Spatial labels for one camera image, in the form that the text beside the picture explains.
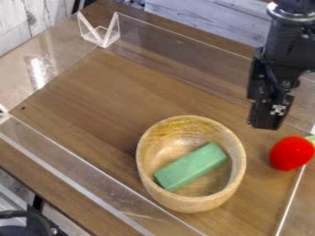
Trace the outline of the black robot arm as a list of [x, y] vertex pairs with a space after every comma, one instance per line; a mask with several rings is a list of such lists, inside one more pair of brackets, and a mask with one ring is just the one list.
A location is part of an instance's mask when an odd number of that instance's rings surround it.
[[270, 26], [250, 63], [246, 123], [276, 130], [289, 113], [300, 76], [315, 72], [315, 0], [273, 0]]

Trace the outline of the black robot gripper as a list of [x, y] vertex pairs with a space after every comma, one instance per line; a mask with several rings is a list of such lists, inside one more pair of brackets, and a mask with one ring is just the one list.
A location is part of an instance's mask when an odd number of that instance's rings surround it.
[[246, 123], [253, 128], [277, 130], [289, 113], [298, 77], [315, 71], [315, 22], [273, 20], [265, 43], [254, 51], [246, 98]]

